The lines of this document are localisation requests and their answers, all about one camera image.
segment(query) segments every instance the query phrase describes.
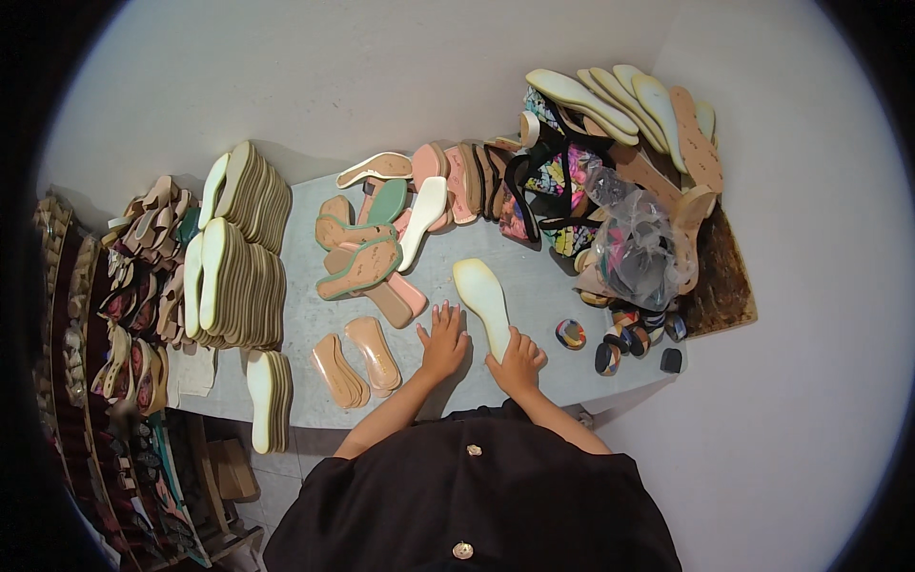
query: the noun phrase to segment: floor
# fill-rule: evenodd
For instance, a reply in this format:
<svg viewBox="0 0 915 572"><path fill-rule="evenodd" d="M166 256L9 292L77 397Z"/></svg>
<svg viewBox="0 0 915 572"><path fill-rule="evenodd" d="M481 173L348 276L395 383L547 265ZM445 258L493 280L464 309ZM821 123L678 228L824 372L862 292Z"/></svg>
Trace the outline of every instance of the floor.
<svg viewBox="0 0 915 572"><path fill-rule="evenodd" d="M244 520L245 528L263 527L262 550L286 510L298 498L302 480L322 459L333 455L348 433L340 429L290 427L285 453L259 455L251 446L250 423L204 417L204 425L207 440L237 437L248 453L261 494L251 502L236 502L235 510ZM259 556L257 563L261 570L266 570Z"/></svg>

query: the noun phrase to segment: person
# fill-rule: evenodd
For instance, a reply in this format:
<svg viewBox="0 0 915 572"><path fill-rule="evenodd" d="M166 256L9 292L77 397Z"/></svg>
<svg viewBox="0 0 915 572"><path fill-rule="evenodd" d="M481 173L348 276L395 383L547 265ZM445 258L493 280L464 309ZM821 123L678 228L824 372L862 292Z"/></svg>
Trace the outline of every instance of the person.
<svg viewBox="0 0 915 572"><path fill-rule="evenodd" d="M308 474L264 550L287 570L681 570L635 461L538 389L544 350L515 327L501 408L415 423L469 337L460 305L417 325L420 368Z"/></svg>

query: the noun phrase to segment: gold button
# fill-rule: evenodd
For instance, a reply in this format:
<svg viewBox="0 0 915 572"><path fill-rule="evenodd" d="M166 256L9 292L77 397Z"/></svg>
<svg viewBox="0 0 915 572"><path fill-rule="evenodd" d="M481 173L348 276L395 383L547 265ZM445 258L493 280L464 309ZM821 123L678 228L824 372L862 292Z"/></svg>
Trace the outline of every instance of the gold button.
<svg viewBox="0 0 915 572"><path fill-rule="evenodd" d="M467 544L466 542L459 542L451 549L451 554L460 560L467 560L473 556L473 546Z"/></svg>

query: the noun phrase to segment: stack of insoles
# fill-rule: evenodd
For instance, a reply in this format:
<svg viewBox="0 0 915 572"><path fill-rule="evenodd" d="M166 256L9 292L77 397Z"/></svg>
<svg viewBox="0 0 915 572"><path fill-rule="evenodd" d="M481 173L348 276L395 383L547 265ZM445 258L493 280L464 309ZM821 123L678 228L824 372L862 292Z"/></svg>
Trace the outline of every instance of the stack of insoles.
<svg viewBox="0 0 915 572"><path fill-rule="evenodd" d="M400 387L400 370L376 318L356 318L344 332L362 353L372 395L383 399ZM318 342L311 351L311 364L327 384L334 403L344 409L368 403L369 388L343 357L337 334L328 334Z"/></svg>
<svg viewBox="0 0 915 572"><path fill-rule="evenodd" d="M254 405L251 443L258 453L282 453L289 445L292 369L279 351L248 353L248 393Z"/></svg>
<svg viewBox="0 0 915 572"><path fill-rule="evenodd" d="M203 187L198 226L222 217L235 224L244 240L274 254L292 208L292 190L261 157L250 141L238 144L216 160Z"/></svg>
<svg viewBox="0 0 915 572"><path fill-rule="evenodd" d="M369 403L369 387L354 372L340 350L340 338L330 333L311 351L311 365L324 379L334 403L343 409Z"/></svg>
<svg viewBox="0 0 915 572"><path fill-rule="evenodd" d="M272 348L283 338L283 263L223 218L188 245L184 296L185 331L205 346Z"/></svg>

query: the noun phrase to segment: table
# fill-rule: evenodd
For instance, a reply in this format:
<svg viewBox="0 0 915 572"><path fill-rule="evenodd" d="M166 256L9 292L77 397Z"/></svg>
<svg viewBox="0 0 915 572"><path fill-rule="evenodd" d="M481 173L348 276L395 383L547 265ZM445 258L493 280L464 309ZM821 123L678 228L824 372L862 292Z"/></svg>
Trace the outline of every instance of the table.
<svg viewBox="0 0 915 572"><path fill-rule="evenodd" d="M396 330L367 297L324 301L315 283L326 276L325 255L314 238L314 221L324 200L343 194L354 210L362 204L361 185L337 189L336 175L306 181L292 187L293 207L286 225L280 258L286 272L283 353L292 366L295 395L289 417L291 426L352 428L381 400L372 397L360 409L337 407L327 386L311 367L311 349L321 338L336 332L341 339L347 361L360 375L365 375L362 356L343 334L343 327L359 316L374 316L382 323L384 337L400 366L406 381L422 362L422 345L416 337L415 324ZM674 344L664 336L662 342L643 358L624 357L617 373L602 377L594 370L594 352L611 324L605 309L582 303L572 290L575 274L571 261L562 259L548 243L530 246L517 243L499 233L495 222L478 218L469 225L452 226L446 231L428 234L413 268L404 277L429 298L429 307L417 320L431 325L430 308L447 299L460 300L451 277L451 265L464 258L479 258L499 278L505 294L509 321L543 347L547 364L540 372L544 394L560 406L588 403L612 404L609 397L649 383L669 381L671 376L660 369L663 350L676 347L684 355L686 344ZM577 320L585 329L587 343L580 351L563 348L555 337L556 325L565 318ZM499 389L483 362L489 344L482 322L468 310L467 330L471 336L468 357L454 379L446 380L420 412L420 418L437 418L452 411L473 409L480 405L500 405L507 395ZM206 416L226 417L240 421L253 418L252 401L244 377L245 352L221 351L213 388L206 397L181 395L178 408Z"/></svg>

